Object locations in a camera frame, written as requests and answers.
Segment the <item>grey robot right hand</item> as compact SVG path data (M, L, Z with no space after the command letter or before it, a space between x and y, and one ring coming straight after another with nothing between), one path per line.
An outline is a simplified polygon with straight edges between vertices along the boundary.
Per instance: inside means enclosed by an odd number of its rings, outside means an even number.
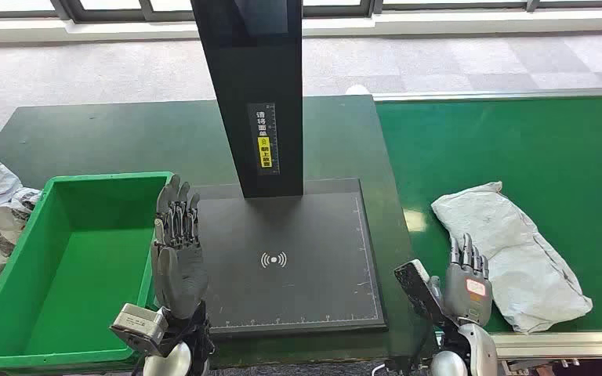
M432 276L430 288L445 316L481 326L488 323L493 301L488 259L479 252L469 233L463 234L462 242L451 238L444 279Z

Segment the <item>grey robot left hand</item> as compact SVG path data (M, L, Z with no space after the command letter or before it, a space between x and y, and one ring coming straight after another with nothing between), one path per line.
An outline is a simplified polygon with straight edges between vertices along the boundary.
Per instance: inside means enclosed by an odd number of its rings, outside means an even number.
M193 316L208 288L199 237L199 193L174 174L156 202L150 260L156 299L180 320Z

